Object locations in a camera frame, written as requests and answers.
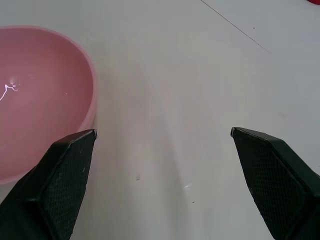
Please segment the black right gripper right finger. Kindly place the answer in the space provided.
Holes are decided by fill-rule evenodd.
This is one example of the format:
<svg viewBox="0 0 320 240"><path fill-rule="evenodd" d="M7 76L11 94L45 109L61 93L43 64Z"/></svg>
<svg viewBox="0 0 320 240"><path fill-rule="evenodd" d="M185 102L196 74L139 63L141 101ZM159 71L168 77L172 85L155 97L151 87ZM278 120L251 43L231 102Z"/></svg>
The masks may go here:
<svg viewBox="0 0 320 240"><path fill-rule="evenodd" d="M275 240L320 238L320 176L280 138L230 132L249 192Z"/></svg>

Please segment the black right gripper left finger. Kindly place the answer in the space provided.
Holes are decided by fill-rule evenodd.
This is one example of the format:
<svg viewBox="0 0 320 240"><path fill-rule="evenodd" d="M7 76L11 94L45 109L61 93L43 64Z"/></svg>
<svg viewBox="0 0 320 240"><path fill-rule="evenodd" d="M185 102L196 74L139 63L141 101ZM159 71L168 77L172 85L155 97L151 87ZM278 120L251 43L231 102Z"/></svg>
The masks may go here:
<svg viewBox="0 0 320 240"><path fill-rule="evenodd" d="M96 129L54 142L0 204L2 240L68 240L86 193Z"/></svg>

